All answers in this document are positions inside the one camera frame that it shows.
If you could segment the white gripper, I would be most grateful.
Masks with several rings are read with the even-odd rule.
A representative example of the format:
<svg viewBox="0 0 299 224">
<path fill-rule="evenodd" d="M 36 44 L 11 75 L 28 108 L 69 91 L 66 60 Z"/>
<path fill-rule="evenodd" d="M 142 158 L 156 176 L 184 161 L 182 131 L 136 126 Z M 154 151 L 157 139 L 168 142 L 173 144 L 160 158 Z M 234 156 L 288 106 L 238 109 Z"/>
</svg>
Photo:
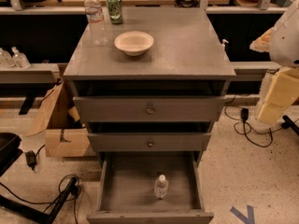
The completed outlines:
<svg viewBox="0 0 299 224">
<path fill-rule="evenodd" d="M 268 52 L 273 29 L 270 28 L 251 42 L 249 48 L 257 52 Z M 299 70 L 281 68 L 276 73 L 268 71 L 260 88 L 257 103 L 257 120 L 264 124 L 275 124 L 284 111 L 299 98 Z"/>
</svg>

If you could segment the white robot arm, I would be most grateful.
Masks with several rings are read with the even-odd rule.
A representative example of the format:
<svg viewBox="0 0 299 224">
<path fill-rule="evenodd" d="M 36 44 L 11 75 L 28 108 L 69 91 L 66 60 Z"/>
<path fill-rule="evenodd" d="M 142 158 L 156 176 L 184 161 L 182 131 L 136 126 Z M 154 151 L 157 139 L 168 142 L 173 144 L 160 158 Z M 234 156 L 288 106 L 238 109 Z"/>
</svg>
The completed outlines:
<svg viewBox="0 0 299 224">
<path fill-rule="evenodd" d="M 273 76 L 264 77 L 257 104 L 256 119 L 273 125 L 299 97 L 299 1 L 294 1 L 249 48 L 268 52 L 271 61 L 281 66 Z"/>
</svg>

